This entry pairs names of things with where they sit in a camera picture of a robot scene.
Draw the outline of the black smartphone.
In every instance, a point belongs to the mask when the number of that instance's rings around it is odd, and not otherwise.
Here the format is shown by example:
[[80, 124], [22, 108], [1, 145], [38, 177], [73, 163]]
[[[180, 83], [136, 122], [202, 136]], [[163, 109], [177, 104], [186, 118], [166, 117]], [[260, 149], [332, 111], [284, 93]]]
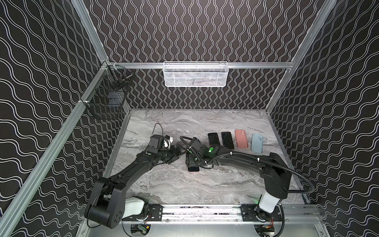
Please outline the black smartphone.
[[221, 132], [221, 136], [222, 136], [223, 146], [227, 149], [234, 150], [235, 146], [234, 146], [232, 134], [226, 131], [226, 132]]

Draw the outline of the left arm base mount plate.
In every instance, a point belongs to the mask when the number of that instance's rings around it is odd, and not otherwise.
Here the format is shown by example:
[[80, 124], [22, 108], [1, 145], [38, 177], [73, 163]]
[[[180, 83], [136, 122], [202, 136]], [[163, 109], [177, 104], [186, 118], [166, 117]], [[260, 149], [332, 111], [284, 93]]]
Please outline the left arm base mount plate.
[[125, 205], [122, 221], [128, 222], [157, 222], [162, 220], [163, 206], [149, 204], [145, 207]]

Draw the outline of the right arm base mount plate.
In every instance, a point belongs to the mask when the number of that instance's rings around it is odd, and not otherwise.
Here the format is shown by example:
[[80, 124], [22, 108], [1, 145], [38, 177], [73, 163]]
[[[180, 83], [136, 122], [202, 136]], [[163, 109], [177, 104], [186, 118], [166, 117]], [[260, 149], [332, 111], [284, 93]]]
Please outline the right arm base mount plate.
[[240, 206], [243, 222], [281, 222], [283, 213], [279, 206], [274, 208], [273, 213], [261, 210], [257, 204], [243, 204]]

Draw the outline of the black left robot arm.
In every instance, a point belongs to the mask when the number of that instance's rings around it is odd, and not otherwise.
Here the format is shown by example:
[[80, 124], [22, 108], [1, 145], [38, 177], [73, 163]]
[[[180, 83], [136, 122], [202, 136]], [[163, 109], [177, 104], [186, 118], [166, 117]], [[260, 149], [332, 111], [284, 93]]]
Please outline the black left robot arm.
[[142, 206], [138, 211], [133, 207], [128, 214], [125, 214], [128, 189], [155, 166], [171, 164], [182, 154], [181, 147], [172, 145], [168, 135], [152, 135], [147, 148], [137, 154], [129, 166], [109, 178], [100, 177], [95, 181], [84, 217], [113, 229], [123, 218], [147, 212], [145, 200], [137, 198]]

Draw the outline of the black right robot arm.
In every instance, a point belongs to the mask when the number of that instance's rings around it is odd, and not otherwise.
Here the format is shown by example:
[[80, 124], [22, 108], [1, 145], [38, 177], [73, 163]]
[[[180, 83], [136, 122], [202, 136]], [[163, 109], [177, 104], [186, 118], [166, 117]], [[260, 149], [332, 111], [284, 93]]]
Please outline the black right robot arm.
[[[289, 194], [311, 194], [315, 191], [314, 184], [289, 168], [276, 153], [252, 155], [231, 150], [218, 144], [209, 147], [203, 145], [196, 137], [181, 136], [189, 155], [194, 156], [194, 164], [203, 168], [215, 166], [230, 166], [245, 170], [260, 176], [265, 185], [265, 191], [258, 202], [258, 212], [273, 213], [275, 207]], [[305, 190], [291, 190], [292, 176], [302, 179], [308, 186]]]

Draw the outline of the black phone pink case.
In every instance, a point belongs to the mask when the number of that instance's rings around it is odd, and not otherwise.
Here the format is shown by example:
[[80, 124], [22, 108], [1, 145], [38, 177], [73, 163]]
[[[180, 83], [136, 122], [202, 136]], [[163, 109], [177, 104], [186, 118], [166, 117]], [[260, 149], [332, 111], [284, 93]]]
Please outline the black phone pink case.
[[197, 165], [197, 158], [191, 153], [186, 154], [186, 166], [188, 172], [199, 172], [200, 167]]

